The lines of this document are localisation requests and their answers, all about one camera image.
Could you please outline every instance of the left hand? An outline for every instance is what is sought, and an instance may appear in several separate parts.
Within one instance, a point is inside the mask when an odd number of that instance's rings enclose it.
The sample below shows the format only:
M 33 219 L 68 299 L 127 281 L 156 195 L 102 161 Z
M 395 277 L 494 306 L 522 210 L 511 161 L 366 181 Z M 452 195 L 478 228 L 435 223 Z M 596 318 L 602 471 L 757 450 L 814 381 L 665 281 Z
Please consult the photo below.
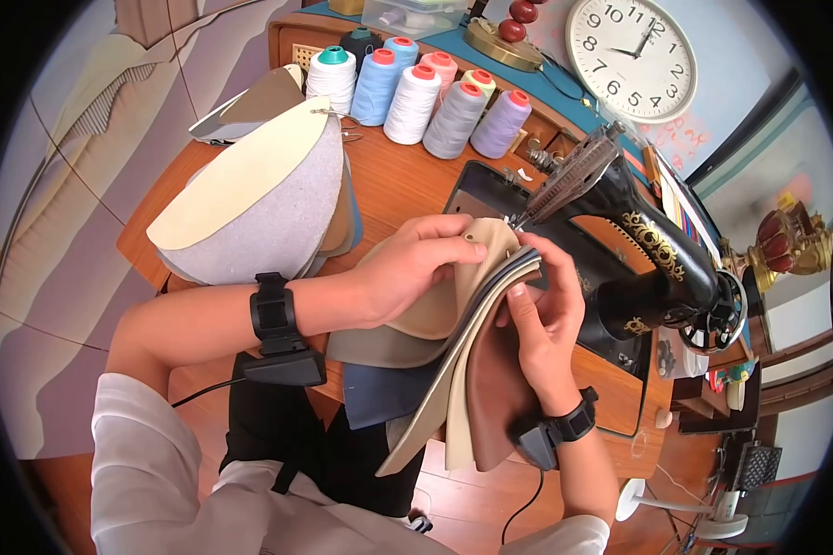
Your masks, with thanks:
M 354 327 L 378 327 L 394 320 L 435 283 L 453 277 L 449 264 L 484 260 L 488 248 L 460 236 L 471 223 L 472 216 L 466 214 L 408 220 L 373 258 L 346 272 L 365 299 Z

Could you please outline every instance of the clock face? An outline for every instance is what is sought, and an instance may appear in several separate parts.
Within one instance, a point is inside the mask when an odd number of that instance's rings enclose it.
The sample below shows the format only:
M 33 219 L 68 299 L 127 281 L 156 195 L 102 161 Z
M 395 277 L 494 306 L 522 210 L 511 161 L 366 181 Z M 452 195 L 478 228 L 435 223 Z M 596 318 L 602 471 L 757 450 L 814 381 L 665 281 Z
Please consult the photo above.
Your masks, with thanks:
M 675 21 L 652 2 L 578 2 L 566 37 L 571 64 L 587 90 L 634 121 L 669 121 L 694 97 L 694 52 Z

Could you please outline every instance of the white shirt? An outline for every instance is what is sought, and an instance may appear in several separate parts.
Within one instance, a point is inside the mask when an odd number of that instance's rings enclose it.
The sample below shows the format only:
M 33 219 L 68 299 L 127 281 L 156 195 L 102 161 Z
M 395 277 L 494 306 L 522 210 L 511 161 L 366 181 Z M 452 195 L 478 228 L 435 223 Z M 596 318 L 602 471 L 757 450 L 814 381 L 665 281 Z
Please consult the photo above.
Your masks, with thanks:
M 130 376 L 100 377 L 92 435 L 91 533 L 105 555 L 454 552 L 400 519 L 335 503 L 301 472 L 289 494 L 272 492 L 278 461 L 228 464 L 199 503 L 197 439 L 163 397 Z M 600 518 L 576 516 L 499 552 L 596 555 L 609 534 Z

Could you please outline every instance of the forearm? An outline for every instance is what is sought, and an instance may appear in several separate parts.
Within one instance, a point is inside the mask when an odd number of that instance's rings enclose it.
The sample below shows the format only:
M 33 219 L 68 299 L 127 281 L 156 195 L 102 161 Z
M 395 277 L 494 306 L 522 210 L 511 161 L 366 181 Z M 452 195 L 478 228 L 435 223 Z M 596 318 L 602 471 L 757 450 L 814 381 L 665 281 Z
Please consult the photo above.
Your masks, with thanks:
M 564 416 L 580 404 L 582 397 L 573 378 L 566 382 L 554 396 L 541 397 L 547 416 Z M 617 507 L 617 478 L 601 432 L 593 429 L 577 441 L 561 443 L 556 455 L 565 506 L 562 517 L 591 514 L 610 526 Z
M 289 282 L 303 336 L 349 327 L 353 288 L 343 274 Z M 256 284 L 178 291 L 132 307 L 118 323 L 107 372 L 133 376 L 167 397 L 169 372 L 259 345 L 250 320 Z

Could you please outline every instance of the sewing machine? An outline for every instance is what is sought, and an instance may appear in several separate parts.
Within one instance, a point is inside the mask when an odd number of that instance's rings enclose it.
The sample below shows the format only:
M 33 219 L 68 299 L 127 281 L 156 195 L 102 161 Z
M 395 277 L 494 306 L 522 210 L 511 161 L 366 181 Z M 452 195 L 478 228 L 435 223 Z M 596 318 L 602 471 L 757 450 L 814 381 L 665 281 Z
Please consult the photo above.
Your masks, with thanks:
M 647 380 L 648 335 L 658 326 L 679 330 L 693 351 L 727 349 L 746 321 L 744 288 L 714 267 L 708 253 L 636 190 L 616 140 L 620 122 L 603 125 L 565 158 L 532 149 L 531 163 L 548 178 L 534 193 L 515 172 L 469 161 L 445 212 L 505 218 L 515 229 L 544 236 L 574 258 L 586 313 L 578 343 Z M 637 274 L 574 225 L 574 216 L 607 219 L 656 266 Z

